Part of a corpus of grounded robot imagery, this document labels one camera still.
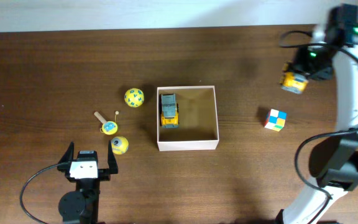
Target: ball with blue spots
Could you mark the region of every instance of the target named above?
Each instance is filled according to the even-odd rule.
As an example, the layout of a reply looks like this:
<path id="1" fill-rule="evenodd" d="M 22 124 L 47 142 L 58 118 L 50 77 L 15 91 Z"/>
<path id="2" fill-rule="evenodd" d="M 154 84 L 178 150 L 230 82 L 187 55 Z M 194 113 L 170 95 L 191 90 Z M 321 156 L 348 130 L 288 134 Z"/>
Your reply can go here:
<path id="1" fill-rule="evenodd" d="M 124 100 L 125 103 L 130 107 L 139 107 L 144 102 L 143 91 L 137 88 L 131 88 L 125 93 Z"/>

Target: cardboard box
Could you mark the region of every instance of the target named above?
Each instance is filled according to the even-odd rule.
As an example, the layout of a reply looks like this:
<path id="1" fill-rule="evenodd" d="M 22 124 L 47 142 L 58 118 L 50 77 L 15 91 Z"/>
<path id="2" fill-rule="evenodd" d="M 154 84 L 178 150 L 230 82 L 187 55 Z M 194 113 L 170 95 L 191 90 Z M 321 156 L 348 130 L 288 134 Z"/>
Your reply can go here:
<path id="1" fill-rule="evenodd" d="M 176 93 L 179 128 L 162 128 L 161 94 L 172 93 Z M 216 149 L 218 142 L 215 86 L 157 88 L 157 144 L 160 151 Z"/>

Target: toy car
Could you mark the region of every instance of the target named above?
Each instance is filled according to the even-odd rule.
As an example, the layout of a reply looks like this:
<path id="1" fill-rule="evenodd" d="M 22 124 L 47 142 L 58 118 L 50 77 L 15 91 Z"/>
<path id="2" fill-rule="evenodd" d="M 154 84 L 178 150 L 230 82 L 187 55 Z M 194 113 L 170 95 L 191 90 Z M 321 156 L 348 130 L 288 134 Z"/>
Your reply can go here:
<path id="1" fill-rule="evenodd" d="M 179 109 L 176 94 L 161 95 L 161 126 L 163 128 L 179 127 Z"/>
<path id="2" fill-rule="evenodd" d="M 308 80 L 300 74 L 285 72 L 281 79 L 281 88 L 286 91 L 301 94 L 305 90 Z"/>

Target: white backdrop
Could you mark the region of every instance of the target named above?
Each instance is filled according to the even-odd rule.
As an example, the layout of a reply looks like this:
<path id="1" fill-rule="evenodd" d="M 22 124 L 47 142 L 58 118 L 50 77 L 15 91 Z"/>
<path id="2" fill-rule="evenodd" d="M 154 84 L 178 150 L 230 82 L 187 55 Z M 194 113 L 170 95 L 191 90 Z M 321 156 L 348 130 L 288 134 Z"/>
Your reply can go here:
<path id="1" fill-rule="evenodd" d="M 0 32 L 315 24 L 358 0 L 0 0 Z"/>

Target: puzzle cube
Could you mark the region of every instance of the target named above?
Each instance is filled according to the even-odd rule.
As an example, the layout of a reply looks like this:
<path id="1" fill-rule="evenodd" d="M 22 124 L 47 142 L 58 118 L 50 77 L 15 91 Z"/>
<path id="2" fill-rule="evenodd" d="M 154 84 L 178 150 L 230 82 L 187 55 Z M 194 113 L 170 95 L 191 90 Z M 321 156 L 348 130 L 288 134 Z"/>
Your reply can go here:
<path id="1" fill-rule="evenodd" d="M 287 114 L 285 112 L 271 109 L 266 117 L 265 128 L 280 131 L 284 127 L 285 118 L 287 118 Z"/>

